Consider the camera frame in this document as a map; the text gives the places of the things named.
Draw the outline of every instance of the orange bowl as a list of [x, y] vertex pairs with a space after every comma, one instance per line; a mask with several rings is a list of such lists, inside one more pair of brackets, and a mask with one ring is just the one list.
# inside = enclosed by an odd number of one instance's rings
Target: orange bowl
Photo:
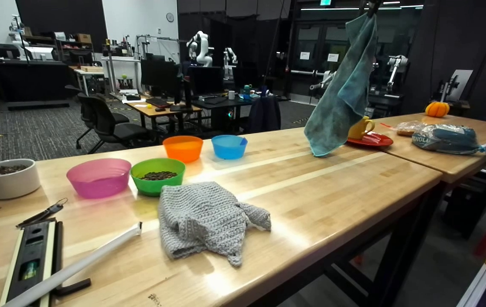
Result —
[[175, 135], [161, 142], [168, 159], [190, 164], [200, 158], [202, 139], [192, 135]]

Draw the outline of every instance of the pink bowl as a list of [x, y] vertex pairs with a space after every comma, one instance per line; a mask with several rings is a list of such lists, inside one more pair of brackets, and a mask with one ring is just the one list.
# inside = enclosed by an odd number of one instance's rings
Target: pink bowl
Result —
[[76, 195], [83, 199], [107, 199], [127, 187], [131, 164], [120, 159], [100, 159], [78, 164], [66, 175]]

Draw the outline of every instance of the gray towel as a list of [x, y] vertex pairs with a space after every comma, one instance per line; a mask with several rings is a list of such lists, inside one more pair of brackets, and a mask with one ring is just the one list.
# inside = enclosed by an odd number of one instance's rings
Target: gray towel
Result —
[[362, 14], [349, 21], [345, 35], [349, 50], [304, 125], [310, 153], [315, 158], [325, 158], [340, 147], [349, 127], [364, 113], [376, 54], [376, 18]]
[[168, 258], [199, 251], [226, 257], [241, 267], [245, 231], [270, 231], [269, 214], [236, 199], [216, 183], [165, 187], [158, 207], [160, 243]]

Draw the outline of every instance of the gray knit cloth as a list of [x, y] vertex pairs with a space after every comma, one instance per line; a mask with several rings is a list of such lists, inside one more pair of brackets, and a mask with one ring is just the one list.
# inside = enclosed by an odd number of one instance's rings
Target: gray knit cloth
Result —
[[269, 214], [236, 199], [216, 183], [165, 187], [158, 207], [160, 241], [171, 260], [199, 251], [226, 257], [241, 267], [245, 231], [270, 231]]

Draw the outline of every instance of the cup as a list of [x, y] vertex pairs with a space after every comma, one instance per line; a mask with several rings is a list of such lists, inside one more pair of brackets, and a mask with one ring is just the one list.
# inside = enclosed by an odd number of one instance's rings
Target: cup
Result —
[[374, 130], [374, 124], [368, 118], [362, 117], [357, 124], [354, 124], [349, 130], [347, 130], [347, 139], [362, 139], [362, 135], [369, 134]]
[[236, 98], [236, 93], [235, 91], [228, 91], [226, 98], [228, 98], [228, 101], [233, 101]]

